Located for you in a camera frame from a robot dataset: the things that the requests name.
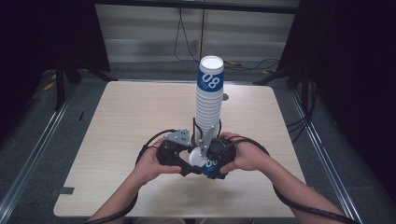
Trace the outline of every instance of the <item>wooden table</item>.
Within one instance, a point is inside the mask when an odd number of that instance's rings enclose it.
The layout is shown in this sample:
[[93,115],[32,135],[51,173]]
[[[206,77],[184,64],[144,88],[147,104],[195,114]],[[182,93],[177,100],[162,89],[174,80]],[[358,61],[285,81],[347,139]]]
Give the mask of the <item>wooden table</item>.
[[[269,87],[224,85],[222,130],[263,144],[271,156],[304,181],[274,92]],[[59,217],[90,217],[134,169],[141,147],[166,129],[190,128],[195,84],[110,82],[64,183]],[[188,154],[183,155],[187,161]],[[236,170],[224,180],[204,175],[160,175],[139,191],[128,217],[293,217],[259,172]]]

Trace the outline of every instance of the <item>printed number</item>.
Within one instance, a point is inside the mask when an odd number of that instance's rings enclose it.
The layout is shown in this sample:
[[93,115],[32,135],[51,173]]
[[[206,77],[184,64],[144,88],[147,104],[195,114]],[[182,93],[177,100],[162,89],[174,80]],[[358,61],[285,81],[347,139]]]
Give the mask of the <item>printed number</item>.
[[212,79],[211,82],[209,82],[209,84],[207,84],[210,88],[215,88],[216,85],[218,85],[220,83],[220,79],[218,77],[215,77]]
[[206,162],[206,167],[211,167],[212,165],[217,165],[218,162],[217,161],[207,161]]
[[207,85],[212,89],[215,88],[220,83],[220,79],[218,77],[213,78],[213,75],[209,75],[209,74],[204,74],[202,76],[202,81],[209,82]]

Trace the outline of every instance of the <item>stack of cups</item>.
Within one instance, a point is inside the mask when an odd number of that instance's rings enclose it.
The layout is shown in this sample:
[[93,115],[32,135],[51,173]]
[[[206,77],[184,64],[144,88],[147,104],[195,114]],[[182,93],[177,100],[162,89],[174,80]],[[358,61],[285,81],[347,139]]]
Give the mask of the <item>stack of cups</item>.
[[[214,126],[219,131],[220,110],[223,97],[223,60],[217,56],[206,56],[201,60],[196,86],[195,122],[201,128],[203,136]],[[195,144],[200,146],[201,136],[195,128]]]

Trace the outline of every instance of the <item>wall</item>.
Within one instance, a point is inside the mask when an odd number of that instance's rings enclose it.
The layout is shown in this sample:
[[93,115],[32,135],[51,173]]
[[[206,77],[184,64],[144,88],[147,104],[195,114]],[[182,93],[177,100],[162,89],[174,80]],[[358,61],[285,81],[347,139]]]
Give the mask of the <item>wall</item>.
[[[213,2],[241,4],[236,0]],[[297,7],[299,1],[250,0],[243,4]],[[177,59],[177,8],[96,5],[96,11],[111,63]],[[203,43],[203,55],[215,54],[228,60],[280,58],[294,18],[285,14],[201,9],[182,9],[181,13],[195,58],[199,58]],[[180,59],[191,58],[181,26],[176,54]]]

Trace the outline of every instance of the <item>gray carpet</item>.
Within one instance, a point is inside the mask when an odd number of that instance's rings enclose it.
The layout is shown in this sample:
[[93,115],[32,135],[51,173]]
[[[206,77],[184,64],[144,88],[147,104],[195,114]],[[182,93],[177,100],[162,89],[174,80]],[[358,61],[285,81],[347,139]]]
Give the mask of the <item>gray carpet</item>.
[[[257,62],[247,62],[253,67]],[[174,63],[113,63],[110,76],[124,79],[146,80],[195,80],[195,62]],[[83,79],[67,107],[64,116],[49,141],[40,163],[35,168],[22,196],[13,210],[8,223],[81,223],[82,218],[59,218],[53,215],[56,195],[53,189],[60,188],[78,152],[88,129],[95,108],[106,83],[87,72],[81,72]],[[264,78],[260,70],[225,70],[226,81],[252,82]],[[286,78],[272,81],[282,115],[287,124],[300,119],[286,88]],[[49,81],[42,80],[32,102],[21,121],[16,124],[0,150],[0,195],[3,197],[10,184],[28,159],[40,135],[45,130],[56,103],[56,90],[42,91]],[[326,105],[318,98],[313,122],[329,152],[336,170],[358,209],[363,223],[396,223],[396,206],[367,167],[336,128]],[[290,135],[294,138],[297,132]],[[294,144],[306,182],[318,192],[340,206],[332,185],[318,159],[311,140],[303,133]],[[263,218],[256,223],[297,223],[294,218]]]

